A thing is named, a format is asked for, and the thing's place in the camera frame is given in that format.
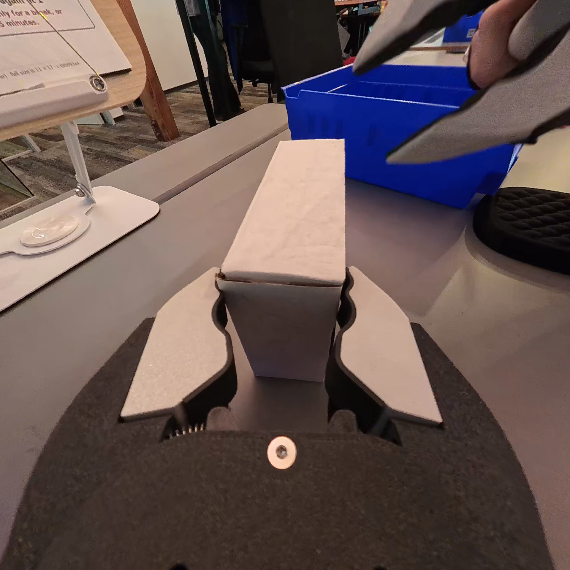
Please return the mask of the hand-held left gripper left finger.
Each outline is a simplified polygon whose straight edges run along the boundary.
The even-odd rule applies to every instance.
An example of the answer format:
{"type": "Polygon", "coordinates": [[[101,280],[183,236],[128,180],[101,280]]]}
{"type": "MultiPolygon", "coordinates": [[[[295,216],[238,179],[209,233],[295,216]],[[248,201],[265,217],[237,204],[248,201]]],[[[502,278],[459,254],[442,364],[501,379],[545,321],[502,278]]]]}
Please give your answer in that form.
{"type": "Polygon", "coordinates": [[[167,417],[176,431],[201,429],[237,392],[232,339],[213,267],[157,312],[120,418],[167,417]]]}

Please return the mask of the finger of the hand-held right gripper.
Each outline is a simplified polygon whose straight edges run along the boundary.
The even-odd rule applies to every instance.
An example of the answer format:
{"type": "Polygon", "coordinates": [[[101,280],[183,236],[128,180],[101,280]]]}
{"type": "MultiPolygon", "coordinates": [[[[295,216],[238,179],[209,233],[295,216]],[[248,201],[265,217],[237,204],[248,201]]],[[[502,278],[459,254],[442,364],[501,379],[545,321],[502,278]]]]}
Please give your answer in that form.
{"type": "Polygon", "coordinates": [[[352,71],[363,75],[463,16],[487,7],[487,1],[388,1],[360,47],[352,71]]]}
{"type": "Polygon", "coordinates": [[[388,164],[428,164],[504,144],[533,144],[569,124],[569,43],[473,96],[387,154],[388,164]]]}

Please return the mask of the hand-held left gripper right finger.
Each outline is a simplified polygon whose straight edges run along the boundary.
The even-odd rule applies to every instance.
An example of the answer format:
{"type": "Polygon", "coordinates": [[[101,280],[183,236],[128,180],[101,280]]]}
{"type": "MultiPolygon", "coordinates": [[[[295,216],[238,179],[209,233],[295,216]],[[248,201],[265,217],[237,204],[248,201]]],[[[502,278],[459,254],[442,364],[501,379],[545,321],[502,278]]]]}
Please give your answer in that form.
{"type": "Polygon", "coordinates": [[[327,362],[328,427],[387,436],[396,421],[443,418],[409,317],[358,268],[346,278],[327,362]]]}

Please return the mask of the blue plastic bin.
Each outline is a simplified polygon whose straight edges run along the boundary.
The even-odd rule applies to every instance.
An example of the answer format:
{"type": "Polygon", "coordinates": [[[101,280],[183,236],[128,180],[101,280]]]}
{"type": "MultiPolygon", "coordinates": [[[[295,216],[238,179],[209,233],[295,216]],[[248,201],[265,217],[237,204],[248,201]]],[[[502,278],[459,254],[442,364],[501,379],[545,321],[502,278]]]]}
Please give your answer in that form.
{"type": "Polygon", "coordinates": [[[463,67],[385,64],[355,76],[352,66],[283,88],[292,139],[345,139],[346,177],[464,209],[493,196],[521,145],[503,145],[425,165],[389,165],[385,156],[474,95],[463,67]]]}

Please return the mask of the white cardboard mailer box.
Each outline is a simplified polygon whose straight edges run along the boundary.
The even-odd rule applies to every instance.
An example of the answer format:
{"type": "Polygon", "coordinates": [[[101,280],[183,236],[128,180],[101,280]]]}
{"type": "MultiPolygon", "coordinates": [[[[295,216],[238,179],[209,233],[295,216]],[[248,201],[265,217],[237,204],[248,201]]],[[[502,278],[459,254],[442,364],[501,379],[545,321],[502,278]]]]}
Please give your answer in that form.
{"type": "Polygon", "coordinates": [[[254,375],[323,382],[346,279],[343,139],[281,141],[217,277],[254,375]]]}

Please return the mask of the person's right hand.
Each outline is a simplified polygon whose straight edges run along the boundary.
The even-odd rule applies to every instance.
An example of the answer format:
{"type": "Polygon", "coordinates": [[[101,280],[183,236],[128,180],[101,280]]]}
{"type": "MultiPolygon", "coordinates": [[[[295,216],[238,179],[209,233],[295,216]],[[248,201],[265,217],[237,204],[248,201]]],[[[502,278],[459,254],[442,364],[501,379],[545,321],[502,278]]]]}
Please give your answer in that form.
{"type": "Polygon", "coordinates": [[[524,60],[515,52],[511,35],[535,1],[497,1],[482,14],[471,41],[468,79],[474,89],[488,88],[524,60]]]}

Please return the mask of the small blue storage bin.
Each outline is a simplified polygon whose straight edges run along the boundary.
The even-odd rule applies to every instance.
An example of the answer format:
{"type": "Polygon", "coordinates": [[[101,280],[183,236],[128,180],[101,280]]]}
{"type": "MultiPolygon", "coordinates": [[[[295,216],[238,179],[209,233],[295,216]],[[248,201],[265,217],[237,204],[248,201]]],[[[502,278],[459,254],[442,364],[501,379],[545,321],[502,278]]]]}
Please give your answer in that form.
{"type": "Polygon", "coordinates": [[[483,11],[474,15],[465,15],[460,20],[445,28],[442,39],[443,44],[459,44],[471,42],[475,31],[479,26],[479,21],[483,11]]]}

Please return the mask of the black office chair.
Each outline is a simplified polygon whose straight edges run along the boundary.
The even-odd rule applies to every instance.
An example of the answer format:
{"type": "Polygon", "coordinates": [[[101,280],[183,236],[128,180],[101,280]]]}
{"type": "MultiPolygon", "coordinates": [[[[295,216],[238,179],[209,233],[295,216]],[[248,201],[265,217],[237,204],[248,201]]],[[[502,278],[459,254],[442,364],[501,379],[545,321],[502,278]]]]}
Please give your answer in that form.
{"type": "Polygon", "coordinates": [[[244,1],[238,36],[241,79],[266,84],[268,102],[285,87],[343,65],[334,1],[244,1]]]}

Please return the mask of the white document stand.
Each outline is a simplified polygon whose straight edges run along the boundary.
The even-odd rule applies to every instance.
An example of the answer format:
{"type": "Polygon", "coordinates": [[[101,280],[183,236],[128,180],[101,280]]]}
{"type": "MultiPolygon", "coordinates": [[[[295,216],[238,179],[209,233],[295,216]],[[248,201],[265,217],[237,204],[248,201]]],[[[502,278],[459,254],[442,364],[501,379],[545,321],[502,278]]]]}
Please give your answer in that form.
{"type": "Polygon", "coordinates": [[[74,194],[1,228],[2,311],[158,215],[156,202],[89,179],[74,120],[83,108],[116,106],[114,96],[94,73],[1,96],[3,137],[59,121],[76,177],[74,194]]]}

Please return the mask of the hanging dark clothes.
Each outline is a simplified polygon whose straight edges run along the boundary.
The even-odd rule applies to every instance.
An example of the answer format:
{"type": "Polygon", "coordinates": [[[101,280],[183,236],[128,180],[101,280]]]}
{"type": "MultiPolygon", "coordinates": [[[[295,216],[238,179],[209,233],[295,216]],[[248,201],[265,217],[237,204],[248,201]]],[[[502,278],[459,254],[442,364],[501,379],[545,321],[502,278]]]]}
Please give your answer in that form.
{"type": "Polygon", "coordinates": [[[215,118],[229,120],[243,112],[232,83],[226,51],[218,28],[218,1],[186,1],[192,30],[199,40],[208,66],[209,87],[215,118]]]}

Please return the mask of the black metal pole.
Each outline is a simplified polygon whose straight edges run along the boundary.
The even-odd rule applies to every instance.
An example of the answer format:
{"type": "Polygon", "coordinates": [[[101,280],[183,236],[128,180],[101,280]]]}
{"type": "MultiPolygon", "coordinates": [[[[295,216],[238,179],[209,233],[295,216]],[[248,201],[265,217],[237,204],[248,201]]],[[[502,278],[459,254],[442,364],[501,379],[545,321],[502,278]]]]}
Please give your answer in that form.
{"type": "Polygon", "coordinates": [[[186,38],[186,43],[189,48],[190,57],[193,63],[194,71],[196,74],[196,81],[201,93],[203,106],[208,118],[209,126],[214,127],[217,125],[213,105],[210,99],[209,89],[206,83],[206,78],[201,64],[201,58],[198,53],[196,39],[193,28],[191,26],[190,17],[188,15],[187,6],[185,1],[175,1],[177,10],[180,15],[183,33],[186,38]]]}

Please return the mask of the round wooden table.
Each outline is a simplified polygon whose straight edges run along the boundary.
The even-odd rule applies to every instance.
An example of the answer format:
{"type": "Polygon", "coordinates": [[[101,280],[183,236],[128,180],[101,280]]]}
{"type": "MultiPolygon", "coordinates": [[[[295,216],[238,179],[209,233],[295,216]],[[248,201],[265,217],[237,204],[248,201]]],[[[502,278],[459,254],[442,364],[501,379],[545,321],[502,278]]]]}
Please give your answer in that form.
{"type": "MultiPolygon", "coordinates": [[[[104,110],[96,110],[92,107],[83,108],[82,113],[75,120],[119,108],[133,103],[139,98],[156,138],[160,141],[175,139],[178,137],[177,127],[167,104],[132,1],[92,1],[92,3],[131,63],[132,68],[128,72],[101,76],[115,90],[115,96],[108,102],[117,103],[116,106],[109,106],[104,110]]],[[[23,132],[13,133],[9,131],[7,138],[4,138],[1,132],[1,140],[41,131],[56,125],[59,125],[59,121],[49,121],[47,125],[32,122],[24,127],[23,132]]]]}

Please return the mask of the printed instruction sheet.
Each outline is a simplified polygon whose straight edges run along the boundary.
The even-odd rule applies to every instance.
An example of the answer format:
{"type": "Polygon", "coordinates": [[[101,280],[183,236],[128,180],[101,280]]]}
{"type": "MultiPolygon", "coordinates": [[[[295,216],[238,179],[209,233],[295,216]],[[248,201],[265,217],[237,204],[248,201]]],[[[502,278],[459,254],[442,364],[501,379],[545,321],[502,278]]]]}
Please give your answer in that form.
{"type": "Polygon", "coordinates": [[[131,63],[92,1],[1,1],[1,95],[131,63]]]}

